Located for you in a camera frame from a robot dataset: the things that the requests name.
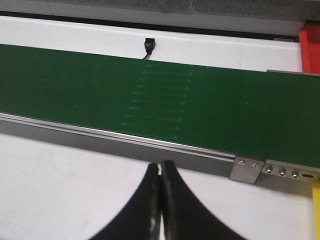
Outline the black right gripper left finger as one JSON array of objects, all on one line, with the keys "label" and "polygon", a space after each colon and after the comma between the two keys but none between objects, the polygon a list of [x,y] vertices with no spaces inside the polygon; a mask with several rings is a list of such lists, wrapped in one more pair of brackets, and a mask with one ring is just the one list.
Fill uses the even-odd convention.
[{"label": "black right gripper left finger", "polygon": [[159,168],[157,164],[150,163],[126,205],[92,239],[158,240],[161,225],[159,193]]}]

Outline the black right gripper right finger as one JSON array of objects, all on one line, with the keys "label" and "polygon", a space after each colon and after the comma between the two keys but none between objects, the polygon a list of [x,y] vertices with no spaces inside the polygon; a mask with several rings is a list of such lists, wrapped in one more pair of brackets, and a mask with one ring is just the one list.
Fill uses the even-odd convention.
[{"label": "black right gripper right finger", "polygon": [[243,240],[194,195],[171,160],[161,163],[161,205],[167,240]]}]

